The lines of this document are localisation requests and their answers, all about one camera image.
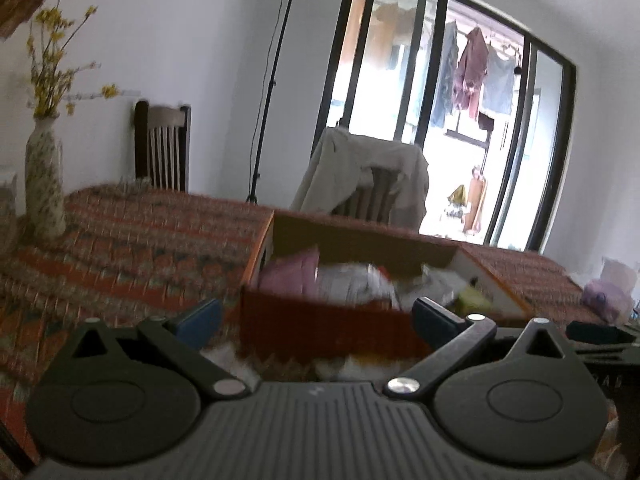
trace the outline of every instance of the flower arrangement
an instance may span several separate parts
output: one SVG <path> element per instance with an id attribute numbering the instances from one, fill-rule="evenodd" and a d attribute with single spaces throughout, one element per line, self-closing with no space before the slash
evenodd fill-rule
<path id="1" fill-rule="evenodd" d="M 114 84 L 103 86 L 100 92 L 72 94 L 71 87 L 76 74 L 83 70 L 93 70 L 99 65 L 93 61 L 67 70 L 60 70 L 58 67 L 66 54 L 67 45 L 97 10 L 97 7 L 90 6 L 82 21 L 76 25 L 76 20 L 67 20 L 63 17 L 60 11 L 60 0 L 58 0 L 55 7 L 41 9 L 31 21 L 27 51 L 31 58 L 33 100 L 30 101 L 30 107 L 34 108 L 34 117 L 57 117 L 61 102 L 65 102 L 66 113 L 73 115 L 78 101 L 96 98 L 111 99 L 126 94 Z M 38 52 L 36 52 L 36 37 L 39 40 Z"/>

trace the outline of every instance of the patterned tablecloth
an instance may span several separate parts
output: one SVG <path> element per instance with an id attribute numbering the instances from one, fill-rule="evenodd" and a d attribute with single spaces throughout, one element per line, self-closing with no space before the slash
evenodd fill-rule
<path id="1" fill-rule="evenodd" d="M 33 385 L 86 317 L 135 324 L 202 299 L 238 300 L 270 208 L 172 191 L 100 186 L 66 199 L 68 229 L 50 246 L 0 261 L 0 417 L 36 457 L 24 426 Z M 466 248 L 539 316 L 596 321 L 562 267 L 537 254 Z M 15 476 L 6 463 L 0 469 Z"/>

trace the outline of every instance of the ribbed gray panel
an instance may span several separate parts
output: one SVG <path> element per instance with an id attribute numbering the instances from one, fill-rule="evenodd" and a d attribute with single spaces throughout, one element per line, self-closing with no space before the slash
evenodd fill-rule
<path id="1" fill-rule="evenodd" d="M 605 480 L 587 463 L 548 471 L 486 465 L 451 447 L 416 404 L 368 383 L 265 383 L 219 402 L 166 455 L 110 470 L 45 461 L 30 480 Z"/>

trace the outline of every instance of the blue garment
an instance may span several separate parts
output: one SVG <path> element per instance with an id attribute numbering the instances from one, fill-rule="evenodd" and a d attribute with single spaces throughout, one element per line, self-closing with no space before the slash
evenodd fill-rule
<path id="1" fill-rule="evenodd" d="M 451 22 L 444 27 L 440 71 L 438 72 L 429 126 L 443 128 L 445 117 L 453 111 L 453 76 L 457 65 L 458 26 L 456 22 Z"/>
<path id="2" fill-rule="evenodd" d="M 492 46 L 489 47 L 482 94 L 483 110 L 511 115 L 515 68 L 516 60 L 513 57 L 502 59 Z"/>

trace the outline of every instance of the open box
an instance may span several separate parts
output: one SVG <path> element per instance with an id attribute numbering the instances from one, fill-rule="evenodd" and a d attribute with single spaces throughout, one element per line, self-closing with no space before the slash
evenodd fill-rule
<path id="1" fill-rule="evenodd" d="M 421 358 L 430 348 L 415 335 L 408 313 L 335 306 L 305 298 L 284 298 L 257 290 L 260 269 L 272 258 L 310 247 L 320 264 L 363 262 L 383 266 L 392 279 L 420 276 L 422 264 L 455 270 L 493 304 L 489 315 L 500 326 L 524 326 L 531 307 L 469 255 L 441 238 L 385 228 L 370 222 L 276 211 L 244 274 L 239 313 L 242 354 L 266 359 L 316 358 L 349 354 L 400 360 Z"/>

